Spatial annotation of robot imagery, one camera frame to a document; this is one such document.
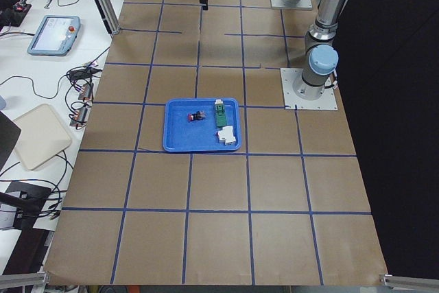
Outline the blue plastic tray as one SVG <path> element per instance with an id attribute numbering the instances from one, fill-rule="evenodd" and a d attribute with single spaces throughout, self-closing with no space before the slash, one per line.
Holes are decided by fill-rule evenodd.
<path id="1" fill-rule="evenodd" d="M 234 98 L 220 98 L 226 111 L 227 126 L 234 127 L 235 145 L 224 145 L 217 138 L 215 98 L 171 99 L 165 105 L 163 148 L 168 152 L 232 152 L 242 145 L 239 104 Z M 204 111 L 206 118 L 188 122 L 189 113 Z"/>

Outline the blue teach pendant near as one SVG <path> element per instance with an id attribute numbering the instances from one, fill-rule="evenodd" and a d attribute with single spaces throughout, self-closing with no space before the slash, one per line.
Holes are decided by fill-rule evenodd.
<path id="1" fill-rule="evenodd" d="M 81 20 L 78 16 L 46 15 L 27 48 L 32 56 L 65 56 L 72 48 Z"/>

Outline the white circuit breaker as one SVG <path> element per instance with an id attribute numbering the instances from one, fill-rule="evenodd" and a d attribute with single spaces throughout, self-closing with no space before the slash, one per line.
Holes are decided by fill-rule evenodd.
<path id="1" fill-rule="evenodd" d="M 237 142 L 233 126 L 223 126 L 217 131 L 217 138 L 224 145 L 235 145 Z"/>

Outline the beige plastic tray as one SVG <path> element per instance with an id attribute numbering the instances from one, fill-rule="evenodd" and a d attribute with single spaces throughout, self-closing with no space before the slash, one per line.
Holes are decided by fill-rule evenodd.
<path id="1" fill-rule="evenodd" d="M 41 104 L 13 122 L 21 129 L 14 150 L 27 170 L 36 169 L 71 145 L 71 135 L 49 104 Z"/>

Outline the red emergency stop button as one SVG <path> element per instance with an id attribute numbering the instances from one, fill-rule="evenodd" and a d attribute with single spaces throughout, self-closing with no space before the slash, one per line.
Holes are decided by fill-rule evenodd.
<path id="1" fill-rule="evenodd" d="M 189 113 L 187 116 L 188 122 L 201 121 L 206 118 L 206 113 L 204 111 L 197 111 L 195 113 Z"/>

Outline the green terminal block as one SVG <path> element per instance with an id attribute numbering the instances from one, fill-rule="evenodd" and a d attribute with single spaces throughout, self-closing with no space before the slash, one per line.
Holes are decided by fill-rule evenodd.
<path id="1" fill-rule="evenodd" d="M 215 107 L 215 123 L 218 128 L 227 126 L 226 111 L 224 103 L 221 99 L 216 99 L 214 103 Z"/>

